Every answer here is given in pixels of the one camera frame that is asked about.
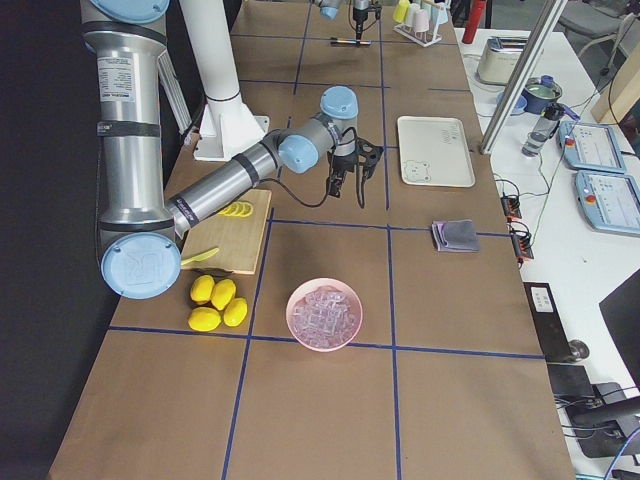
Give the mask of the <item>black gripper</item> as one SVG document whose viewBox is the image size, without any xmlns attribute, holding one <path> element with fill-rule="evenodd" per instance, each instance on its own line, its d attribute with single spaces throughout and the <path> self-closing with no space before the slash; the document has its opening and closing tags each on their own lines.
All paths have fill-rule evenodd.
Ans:
<svg viewBox="0 0 640 480">
<path fill-rule="evenodd" d="M 340 196 L 346 172 L 354 172 L 358 162 L 357 145 L 349 142 L 339 145 L 331 151 L 331 171 L 326 181 L 327 192 L 332 196 Z"/>
<path fill-rule="evenodd" d="M 369 16 L 369 0 L 352 1 L 352 19 L 357 28 L 363 28 Z"/>
</svg>

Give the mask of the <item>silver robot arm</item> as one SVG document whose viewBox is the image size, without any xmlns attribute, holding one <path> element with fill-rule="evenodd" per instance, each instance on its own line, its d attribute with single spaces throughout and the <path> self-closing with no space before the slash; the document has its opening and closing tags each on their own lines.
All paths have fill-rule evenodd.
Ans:
<svg viewBox="0 0 640 480">
<path fill-rule="evenodd" d="M 311 0 L 311 4 L 317 6 L 320 9 L 320 13 L 327 19 L 333 20 L 341 5 L 344 3 L 343 0 Z M 368 19 L 370 8 L 372 7 L 372 2 L 369 0 L 353 0 L 349 2 L 351 7 L 351 20 L 355 23 L 356 27 L 362 27 L 366 20 Z"/>
<path fill-rule="evenodd" d="M 176 281 L 176 239 L 255 188 L 279 167 L 303 173 L 357 143 L 358 101 L 328 88 L 320 109 L 295 129 L 266 132 L 239 89 L 225 7 L 180 5 L 223 164 L 171 198 L 163 193 L 158 83 L 167 50 L 165 1 L 85 1 L 83 38 L 95 53 L 101 118 L 97 135 L 107 206 L 98 218 L 102 276 L 117 294 L 155 297 Z"/>
</svg>

